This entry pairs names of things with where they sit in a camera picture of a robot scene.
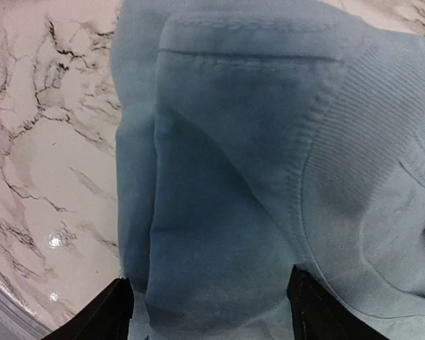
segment light blue cloth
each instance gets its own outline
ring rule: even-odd
[[[425,39],[310,0],[125,0],[132,340],[293,339],[294,264],[425,340]]]

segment blue garment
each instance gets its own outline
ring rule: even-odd
[[[294,264],[425,340],[425,39],[310,0],[125,0],[130,339],[293,339]]]

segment white marble countertop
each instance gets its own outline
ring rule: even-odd
[[[425,0],[325,0],[425,36]],[[50,329],[120,275],[120,0],[0,0],[0,288]]]

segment black object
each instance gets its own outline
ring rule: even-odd
[[[117,278],[79,314],[43,340],[127,340],[133,310],[130,281]]]
[[[287,294],[295,340],[388,340],[352,315],[307,271],[296,266]]]

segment marble surface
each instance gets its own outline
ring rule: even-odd
[[[425,0],[326,0],[425,36]],[[120,275],[109,52],[120,0],[0,0],[0,288],[47,327]]]

